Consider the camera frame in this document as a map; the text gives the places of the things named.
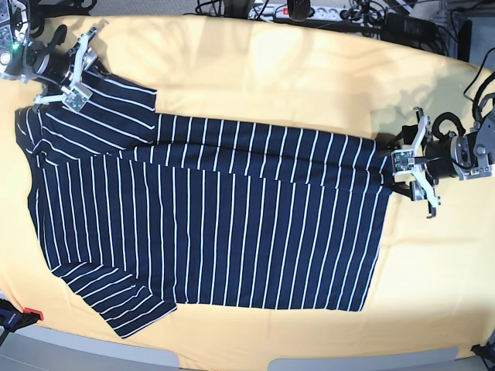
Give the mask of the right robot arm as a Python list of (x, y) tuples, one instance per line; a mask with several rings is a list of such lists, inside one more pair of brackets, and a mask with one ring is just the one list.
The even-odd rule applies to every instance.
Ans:
[(34, 106), (61, 103), (72, 111), (80, 111), (92, 92), (82, 83), (83, 73), (96, 62), (97, 54), (90, 42), (98, 29), (92, 27), (78, 37), (68, 51), (58, 47), (65, 43), (68, 28), (58, 26), (48, 43), (39, 41), (46, 19), (69, 15), (87, 15), (91, 6), (81, 1), (72, 5), (41, 5), (38, 1), (1, 2), (1, 78), (33, 80), (43, 85), (43, 92), (34, 98)]

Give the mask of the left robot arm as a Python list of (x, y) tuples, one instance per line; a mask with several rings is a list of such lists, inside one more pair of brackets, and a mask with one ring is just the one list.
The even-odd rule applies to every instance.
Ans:
[(440, 114), (434, 121), (416, 107), (417, 124), (405, 125), (380, 151), (391, 162), (392, 180), (381, 185), (412, 201), (428, 202), (428, 218), (436, 217), (441, 205), (435, 188), (441, 179), (481, 179), (494, 176), (494, 111), (483, 113), (494, 93), (486, 88), (490, 74), (471, 99), (473, 126), (466, 130), (457, 115)]

